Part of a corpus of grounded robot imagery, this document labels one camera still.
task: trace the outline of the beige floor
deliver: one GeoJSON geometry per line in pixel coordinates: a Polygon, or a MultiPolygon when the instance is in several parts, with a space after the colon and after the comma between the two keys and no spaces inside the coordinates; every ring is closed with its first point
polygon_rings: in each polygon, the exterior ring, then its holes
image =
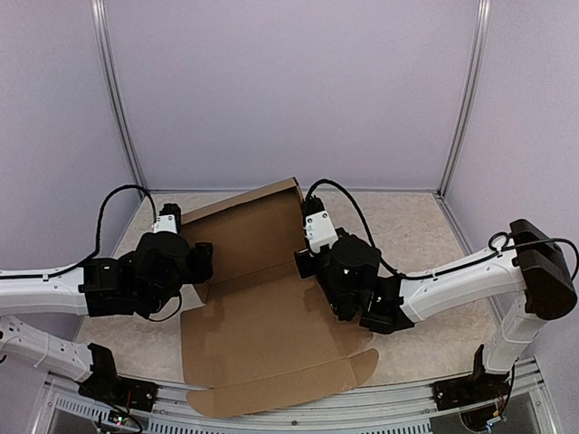
{"type": "MultiPolygon", "coordinates": [[[[231,193],[158,194],[157,204],[179,203],[183,212],[230,197],[231,193]]],[[[319,196],[332,221],[362,234],[362,224],[340,193],[319,196]]],[[[462,256],[437,203],[428,193],[355,193],[384,257],[401,271],[419,271],[462,256]]],[[[151,213],[143,202],[123,237],[116,256],[135,249],[149,230],[151,213]]],[[[170,302],[158,317],[172,312],[170,302]]],[[[380,352],[378,367],[367,383],[391,384],[464,373],[474,352],[495,332],[489,304],[481,300],[440,313],[415,328],[393,335],[375,335],[368,345],[380,352]]],[[[179,316],[154,324],[138,316],[86,318],[78,342],[110,348],[120,373],[154,380],[183,382],[179,316]]]]}

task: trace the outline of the cardboard flap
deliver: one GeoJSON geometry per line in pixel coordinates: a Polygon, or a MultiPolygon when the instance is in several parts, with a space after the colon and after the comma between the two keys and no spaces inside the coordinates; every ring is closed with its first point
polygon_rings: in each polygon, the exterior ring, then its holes
{"type": "Polygon", "coordinates": [[[212,286],[207,306],[181,314],[185,382],[218,387],[349,356],[372,338],[337,321],[314,278],[294,264],[212,286]]]}
{"type": "Polygon", "coordinates": [[[189,405],[209,418],[278,409],[354,389],[366,382],[378,363],[375,349],[350,358],[254,382],[191,391],[189,405]]]}
{"type": "Polygon", "coordinates": [[[293,262],[303,250],[301,191],[294,179],[215,203],[183,216],[181,235],[194,245],[214,245],[209,283],[293,262]]]}
{"type": "Polygon", "coordinates": [[[185,225],[190,222],[203,219],[209,215],[227,210],[228,208],[233,208],[234,206],[241,205],[243,203],[253,202],[257,199],[261,199],[262,197],[283,192],[284,190],[289,189],[297,189],[299,195],[301,195],[301,190],[299,189],[298,181],[296,178],[288,178],[275,184],[266,185],[264,187],[258,188],[257,190],[241,193],[229,199],[225,199],[224,201],[212,203],[211,205],[204,206],[198,210],[188,212],[182,216],[181,223],[185,225]]]}

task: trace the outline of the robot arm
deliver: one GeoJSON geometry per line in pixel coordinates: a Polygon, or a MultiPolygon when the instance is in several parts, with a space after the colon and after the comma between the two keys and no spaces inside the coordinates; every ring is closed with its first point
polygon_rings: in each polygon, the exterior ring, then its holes
{"type": "Polygon", "coordinates": [[[0,352],[15,354],[73,379],[79,392],[118,406],[151,410],[157,394],[152,382],[117,375],[109,349],[75,344],[30,327],[9,315],[65,313],[78,316],[133,315],[145,319],[172,297],[213,275],[213,245],[193,248],[180,237],[181,213],[166,204],[153,231],[120,259],[84,261],[78,268],[0,272],[0,352]]]}
{"type": "Polygon", "coordinates": [[[308,248],[295,254],[303,278],[316,276],[339,320],[391,334],[443,310],[514,293],[515,302],[492,339],[475,354],[473,373],[434,384],[439,410],[492,400],[508,393],[511,367],[547,321],[567,315],[577,295],[563,252],[530,222],[510,225],[486,249],[436,269],[378,276],[382,253],[334,229],[315,196],[302,204],[308,248]]]}

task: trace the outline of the light purple panel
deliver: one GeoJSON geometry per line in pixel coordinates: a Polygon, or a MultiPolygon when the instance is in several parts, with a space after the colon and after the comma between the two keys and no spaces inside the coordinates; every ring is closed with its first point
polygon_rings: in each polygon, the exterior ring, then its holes
{"type": "MultiPolygon", "coordinates": [[[[579,242],[577,23],[575,0],[493,1],[479,88],[449,195],[475,248],[520,217],[548,235],[579,242]]],[[[567,258],[573,267],[573,255],[567,258]]],[[[576,433],[579,309],[547,325],[532,353],[565,433],[576,433]]]]}
{"type": "Polygon", "coordinates": [[[296,175],[434,189],[476,0],[108,1],[128,122],[155,189],[296,175]]]}
{"type": "MultiPolygon", "coordinates": [[[[56,267],[94,248],[100,202],[129,181],[87,1],[0,2],[0,269],[56,267]]],[[[111,201],[110,254],[138,200],[111,201]]],[[[72,337],[74,316],[26,316],[72,337]]],[[[24,433],[45,373],[0,366],[0,433],[24,433]]]]}

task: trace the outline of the black cable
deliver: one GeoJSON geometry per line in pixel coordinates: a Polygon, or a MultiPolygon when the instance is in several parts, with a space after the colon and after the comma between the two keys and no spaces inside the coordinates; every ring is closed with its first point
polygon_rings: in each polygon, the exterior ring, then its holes
{"type": "MultiPolygon", "coordinates": [[[[332,181],[330,179],[320,179],[320,180],[316,181],[313,185],[311,185],[311,187],[308,190],[308,193],[306,194],[305,200],[307,201],[308,199],[310,199],[312,194],[314,193],[314,191],[322,184],[332,185],[333,187],[336,187],[341,193],[343,193],[347,197],[347,199],[352,203],[352,205],[354,205],[354,208],[356,209],[356,212],[357,212],[357,214],[358,214],[358,216],[359,216],[359,218],[362,221],[362,224],[364,226],[364,230],[365,230],[366,236],[368,238],[368,241],[370,242],[370,245],[372,247],[375,247],[374,237],[372,236],[372,232],[370,232],[370,227],[365,219],[364,213],[362,212],[359,205],[357,204],[356,199],[354,199],[352,194],[350,194],[350,192],[346,188],[344,188],[342,185],[340,185],[336,181],[332,181]]],[[[496,258],[498,255],[500,255],[501,251],[509,251],[509,250],[514,250],[516,248],[524,248],[524,247],[534,246],[537,244],[546,244],[546,243],[550,243],[550,242],[561,242],[561,243],[564,243],[564,244],[571,246],[571,248],[573,249],[573,252],[575,254],[575,269],[574,269],[573,275],[571,277],[571,280],[574,280],[575,277],[577,276],[577,273],[579,272],[579,249],[577,249],[577,247],[573,244],[572,241],[567,240],[565,238],[549,238],[549,239],[545,239],[545,240],[530,241],[530,242],[525,242],[525,243],[521,243],[521,244],[514,244],[512,246],[507,246],[510,239],[511,239],[510,234],[508,234],[506,232],[497,232],[489,239],[489,248],[491,250],[493,250],[492,253],[490,253],[489,255],[487,255],[483,258],[475,259],[471,262],[466,262],[464,264],[460,264],[460,265],[457,265],[456,267],[451,267],[449,269],[443,269],[443,270],[438,271],[437,273],[434,273],[434,274],[424,274],[421,276],[408,276],[408,275],[398,271],[395,267],[393,267],[388,262],[386,262],[384,258],[380,259],[380,263],[390,273],[392,273],[394,276],[396,276],[398,278],[402,278],[404,280],[424,280],[427,278],[437,278],[439,276],[444,276],[446,274],[450,274],[450,273],[453,273],[455,271],[459,271],[461,269],[467,269],[468,267],[473,267],[475,265],[479,265],[483,262],[486,262],[489,259],[496,258]],[[496,240],[498,237],[501,237],[501,236],[505,237],[505,242],[503,243],[502,246],[497,248],[494,246],[494,240],[496,240]]]]}
{"type": "Polygon", "coordinates": [[[510,400],[511,395],[513,394],[513,384],[515,384],[515,364],[513,363],[513,369],[510,371],[510,385],[508,386],[508,396],[505,399],[505,405],[503,405],[502,410],[498,414],[499,416],[503,416],[505,411],[507,411],[508,401],[510,400]]]}
{"type": "MultiPolygon", "coordinates": [[[[370,226],[368,226],[368,222],[365,219],[364,213],[362,212],[362,210],[360,209],[360,206],[358,205],[358,203],[356,202],[356,199],[354,199],[354,197],[352,196],[352,194],[350,194],[350,192],[344,188],[342,185],[338,184],[336,181],[332,181],[331,179],[320,179],[317,180],[313,185],[311,185],[311,187],[309,188],[308,192],[306,193],[306,201],[308,199],[311,198],[312,194],[316,191],[316,189],[322,185],[322,184],[327,184],[327,185],[331,185],[335,188],[337,188],[345,197],[348,198],[348,200],[352,203],[352,205],[354,206],[354,208],[356,209],[356,212],[358,214],[358,217],[360,218],[360,220],[362,221],[362,225],[364,226],[364,231],[366,234],[366,237],[368,238],[368,241],[370,242],[370,245],[372,247],[376,247],[376,243],[374,242],[374,237],[372,236],[372,232],[370,231],[370,226]]],[[[386,262],[386,260],[384,258],[380,258],[380,263],[388,270],[390,271],[394,276],[398,276],[398,277],[402,277],[404,276],[403,273],[400,273],[397,269],[395,269],[392,265],[390,265],[388,262],[386,262]]]]}
{"type": "MultiPolygon", "coordinates": [[[[100,253],[100,231],[102,228],[102,218],[104,216],[105,208],[107,207],[107,203],[109,203],[109,200],[115,194],[123,192],[125,190],[139,190],[140,192],[142,192],[146,196],[146,198],[148,198],[149,202],[151,203],[151,208],[153,209],[153,224],[155,224],[155,222],[157,221],[157,208],[155,206],[155,202],[153,202],[153,197],[151,196],[151,193],[148,189],[146,189],[145,187],[141,187],[140,185],[136,185],[136,184],[126,184],[126,185],[122,185],[120,187],[115,188],[112,192],[107,194],[107,197],[105,197],[105,200],[100,205],[99,218],[97,219],[97,230],[96,230],[96,234],[95,234],[95,249],[94,249],[94,251],[89,256],[87,256],[85,259],[77,262],[76,264],[71,265],[70,267],[67,267],[66,269],[61,269],[60,271],[56,271],[54,273],[48,274],[47,275],[48,278],[58,278],[59,276],[62,276],[63,274],[68,273],[69,271],[77,269],[78,267],[82,266],[83,263],[85,263],[88,260],[94,259],[100,253]]],[[[0,275],[0,280],[10,280],[10,279],[20,279],[20,278],[43,278],[43,277],[44,277],[43,274],[0,275]]]]}
{"type": "Polygon", "coordinates": [[[163,319],[151,319],[151,318],[149,318],[148,321],[150,321],[151,323],[164,323],[166,320],[171,319],[173,316],[177,315],[179,310],[181,310],[181,307],[183,307],[183,296],[181,295],[180,292],[177,294],[177,296],[179,297],[179,305],[177,306],[177,309],[175,309],[175,312],[173,312],[167,318],[163,318],[163,319]]]}
{"type": "MultiPolygon", "coordinates": [[[[87,387],[85,387],[83,384],[77,382],[77,384],[79,385],[79,387],[81,387],[82,389],[84,389],[90,397],[92,397],[92,391],[90,389],[88,389],[87,387]]],[[[138,431],[136,432],[136,434],[142,434],[143,432],[143,425],[141,425],[141,422],[139,422],[137,420],[137,418],[135,418],[135,416],[133,416],[132,414],[130,414],[128,411],[124,411],[122,410],[120,407],[118,407],[117,405],[111,403],[111,402],[107,402],[102,400],[101,398],[92,398],[95,401],[100,401],[106,405],[108,405],[109,407],[111,407],[114,411],[116,411],[118,414],[120,414],[121,416],[123,416],[124,418],[130,419],[133,421],[133,423],[135,425],[137,425],[138,431]]]]}
{"type": "Polygon", "coordinates": [[[203,304],[206,305],[209,301],[209,296],[211,295],[211,285],[207,288],[207,295],[205,296],[205,300],[203,300],[203,304]]]}

